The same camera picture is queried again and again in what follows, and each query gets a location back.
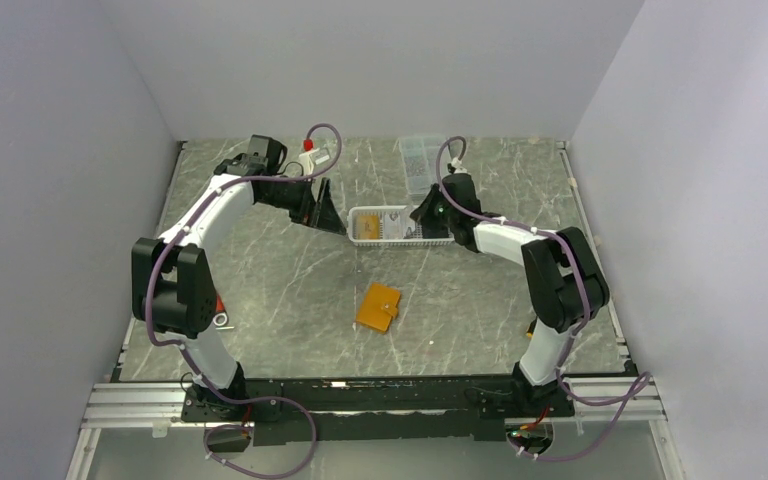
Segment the silver VIP card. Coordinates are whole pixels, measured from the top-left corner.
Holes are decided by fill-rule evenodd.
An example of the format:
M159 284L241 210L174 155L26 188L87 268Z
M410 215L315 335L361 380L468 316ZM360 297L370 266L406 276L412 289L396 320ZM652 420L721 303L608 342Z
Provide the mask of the silver VIP card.
M381 215L381 233L384 240L404 239L408 231L401 211L389 211Z

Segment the orange leather card holder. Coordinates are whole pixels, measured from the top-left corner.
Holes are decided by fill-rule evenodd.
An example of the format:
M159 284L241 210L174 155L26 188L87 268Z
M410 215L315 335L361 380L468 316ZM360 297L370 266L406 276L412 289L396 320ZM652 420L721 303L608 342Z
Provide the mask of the orange leather card holder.
M401 292L395 288L372 283L358 308L355 323L385 334L399 314Z

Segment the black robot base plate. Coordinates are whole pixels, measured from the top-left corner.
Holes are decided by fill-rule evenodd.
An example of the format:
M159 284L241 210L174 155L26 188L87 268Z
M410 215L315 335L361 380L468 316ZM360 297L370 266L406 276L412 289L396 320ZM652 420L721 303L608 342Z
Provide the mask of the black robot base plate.
M554 385L530 388L510 374L336 378L254 378L251 407L220 405L187 391L181 421L246 421L257 446L320 441L468 437L502 441L510 428L573 417Z

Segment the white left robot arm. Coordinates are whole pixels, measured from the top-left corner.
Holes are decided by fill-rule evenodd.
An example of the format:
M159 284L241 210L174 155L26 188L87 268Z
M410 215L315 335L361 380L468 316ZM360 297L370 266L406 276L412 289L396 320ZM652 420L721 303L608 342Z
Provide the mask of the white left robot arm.
M343 235L327 173L340 157L303 140L298 176L285 167L288 149L254 135L245 152L222 160L186 213L157 238L141 238L131 250L132 313L144 322L156 347L174 347L190 367L195 390L224 420L239 417L248 394L243 367L219 336L217 292L209 259L231 227L254 205L287 212L298 225Z

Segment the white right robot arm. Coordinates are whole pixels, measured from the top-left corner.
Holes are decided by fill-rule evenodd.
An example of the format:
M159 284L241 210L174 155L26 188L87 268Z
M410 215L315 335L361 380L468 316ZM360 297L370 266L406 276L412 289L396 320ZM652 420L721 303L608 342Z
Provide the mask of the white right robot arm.
M536 320L530 343L513 368L510 392L517 411L538 413L560 388L561 369L580 326L610 300L585 233L578 227L527 227L483 211L467 173L433 184L410 217L423 230L447 233L472 252L523 267Z

